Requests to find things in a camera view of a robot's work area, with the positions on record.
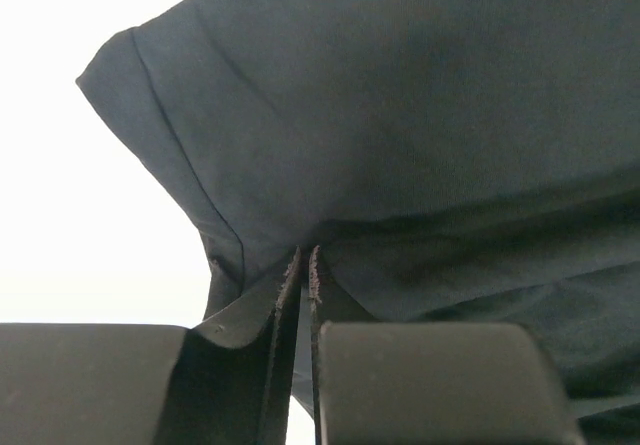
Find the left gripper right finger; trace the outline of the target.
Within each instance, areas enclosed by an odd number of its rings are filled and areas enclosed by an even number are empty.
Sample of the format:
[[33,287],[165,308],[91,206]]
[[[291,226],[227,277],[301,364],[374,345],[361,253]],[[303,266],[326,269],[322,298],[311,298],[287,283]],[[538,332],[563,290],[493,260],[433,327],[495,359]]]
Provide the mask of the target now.
[[320,444],[581,444],[558,372],[524,327],[379,322],[309,260]]

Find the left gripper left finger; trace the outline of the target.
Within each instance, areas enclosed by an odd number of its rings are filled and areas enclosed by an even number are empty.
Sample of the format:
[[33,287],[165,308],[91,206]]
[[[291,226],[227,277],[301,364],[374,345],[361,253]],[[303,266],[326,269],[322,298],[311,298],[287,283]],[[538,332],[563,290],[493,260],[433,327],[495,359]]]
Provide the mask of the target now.
[[5,444],[282,444],[301,258],[200,325],[3,324]]

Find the black tank top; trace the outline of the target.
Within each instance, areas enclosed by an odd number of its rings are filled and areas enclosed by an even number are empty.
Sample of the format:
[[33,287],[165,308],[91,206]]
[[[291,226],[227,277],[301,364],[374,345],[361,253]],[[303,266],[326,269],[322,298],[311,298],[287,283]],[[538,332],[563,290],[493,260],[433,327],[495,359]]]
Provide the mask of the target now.
[[386,321],[506,321],[639,440],[639,0],[184,0],[77,84],[197,228],[213,315],[301,258]]

